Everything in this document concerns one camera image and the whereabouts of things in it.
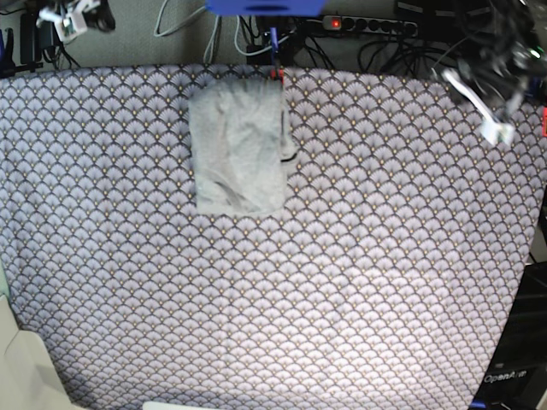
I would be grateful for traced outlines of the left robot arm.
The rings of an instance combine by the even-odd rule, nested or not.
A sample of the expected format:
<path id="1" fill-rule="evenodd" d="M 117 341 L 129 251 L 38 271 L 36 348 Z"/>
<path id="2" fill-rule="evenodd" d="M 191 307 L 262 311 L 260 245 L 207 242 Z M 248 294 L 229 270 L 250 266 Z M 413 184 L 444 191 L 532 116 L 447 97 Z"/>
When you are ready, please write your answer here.
<path id="1" fill-rule="evenodd" d="M 472 13 L 478 4 L 488 16 Z M 456 65 L 433 75 L 449 84 L 453 96 L 471 103 L 482 116 L 480 134 L 489 144 L 509 145 L 511 117 L 525 101 L 546 104 L 546 2 L 453 1 L 463 39 L 445 51 L 467 48 Z"/>

